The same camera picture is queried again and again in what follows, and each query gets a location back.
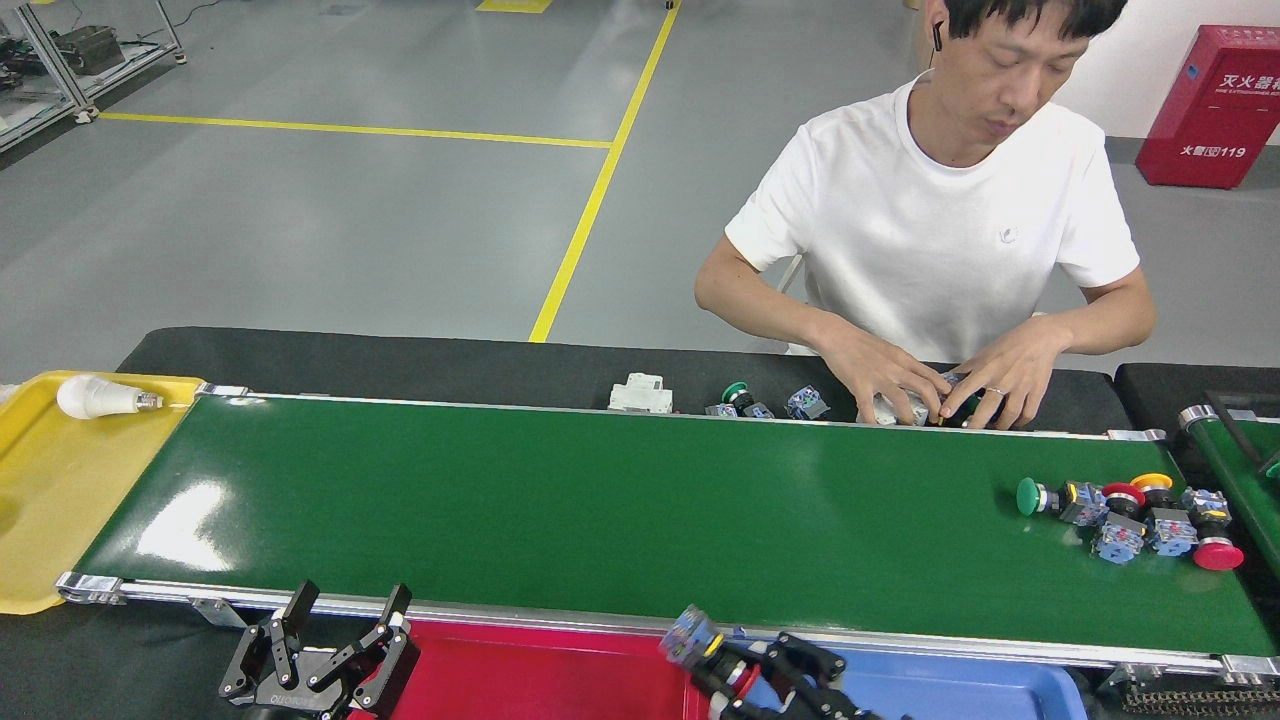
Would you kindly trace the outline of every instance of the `man's arm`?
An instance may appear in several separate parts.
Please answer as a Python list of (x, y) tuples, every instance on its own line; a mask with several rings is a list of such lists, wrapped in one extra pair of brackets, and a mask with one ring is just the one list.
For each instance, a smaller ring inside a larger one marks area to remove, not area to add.
[(995, 427), (1025, 425), (1039, 411), (1059, 355), (1103, 355), (1151, 337), (1156, 305), (1142, 268), (1110, 284), (1082, 287), (1080, 292), (1088, 302), (1084, 307), (1032, 316), (956, 368), (969, 377), (942, 404), (942, 416), (950, 418), (970, 395), (987, 388), (969, 419), (970, 428), (991, 423), (1001, 396), (1005, 407)]
[(913, 424), (904, 388), (918, 393), (929, 407), (929, 419), (936, 420), (941, 396), (950, 389), (942, 375), (901, 347), (769, 287), (727, 236), (721, 237), (698, 272), (694, 299), (699, 307), (742, 332), (817, 350), (854, 395), (861, 421), (876, 421), (873, 401), (883, 393), (899, 421)]

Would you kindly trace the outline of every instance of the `fire extinguisher box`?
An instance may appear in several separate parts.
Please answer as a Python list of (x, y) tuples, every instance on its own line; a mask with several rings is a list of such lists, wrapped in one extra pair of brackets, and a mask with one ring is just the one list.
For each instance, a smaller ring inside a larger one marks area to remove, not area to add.
[(1152, 184), (1233, 188), (1280, 123), (1280, 28), (1201, 26), (1138, 169)]

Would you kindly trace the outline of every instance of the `red tray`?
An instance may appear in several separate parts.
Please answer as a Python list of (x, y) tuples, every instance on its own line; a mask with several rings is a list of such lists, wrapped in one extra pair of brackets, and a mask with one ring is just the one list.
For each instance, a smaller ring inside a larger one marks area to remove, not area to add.
[(410, 637), (422, 655), (392, 720), (707, 717), (657, 635), (416, 621)]

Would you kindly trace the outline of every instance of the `cable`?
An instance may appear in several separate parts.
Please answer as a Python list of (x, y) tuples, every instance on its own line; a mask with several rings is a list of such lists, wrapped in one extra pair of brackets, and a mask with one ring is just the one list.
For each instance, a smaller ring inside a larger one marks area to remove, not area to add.
[(72, 29), (76, 29), (76, 26), (79, 24), (79, 19), (84, 17), (84, 9), (81, 8), (76, 0), (72, 0), (72, 6), (76, 8), (76, 19), (72, 20)]
[(173, 27), (182, 27), (182, 26), (187, 24), (187, 20), (191, 19), (191, 15), (196, 14), (196, 10), (198, 10), (201, 8), (212, 8), (214, 5), (216, 5), (216, 4), (221, 3), (221, 1), (223, 0), (214, 0), (212, 3), (205, 3), (204, 5), (196, 5), (195, 8), (191, 9), (189, 13), (187, 13), (187, 17), (183, 18), (180, 23), (178, 23), (178, 24), (175, 24)]
[[(187, 22), (191, 19), (191, 15), (196, 14), (196, 10), (198, 10), (201, 8), (212, 8), (214, 5), (216, 5), (216, 4), (221, 3), (221, 1), (223, 0), (214, 0), (212, 3), (205, 3), (204, 5), (196, 5), (195, 8), (191, 9), (189, 13), (187, 13), (187, 17), (183, 18), (180, 23), (177, 23), (175, 26), (173, 26), (174, 29), (177, 29), (177, 28), (187, 24)], [(154, 31), (151, 31), (151, 32), (148, 32), (146, 35), (140, 35), (138, 40), (146, 40), (146, 38), (151, 37), (152, 35), (155, 35), (157, 32), (160, 32), (160, 31), (159, 29), (154, 29)]]

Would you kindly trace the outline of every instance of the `white t-shirt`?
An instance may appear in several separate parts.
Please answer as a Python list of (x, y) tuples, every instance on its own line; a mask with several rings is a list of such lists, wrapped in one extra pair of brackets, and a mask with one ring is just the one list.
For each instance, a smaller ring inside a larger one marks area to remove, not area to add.
[(724, 228), (755, 269), (804, 255), (810, 304), (963, 363), (1032, 315), (1055, 264), (1080, 287), (1138, 266), (1101, 128), (1048, 104), (948, 168), (911, 137), (913, 85), (800, 127)]

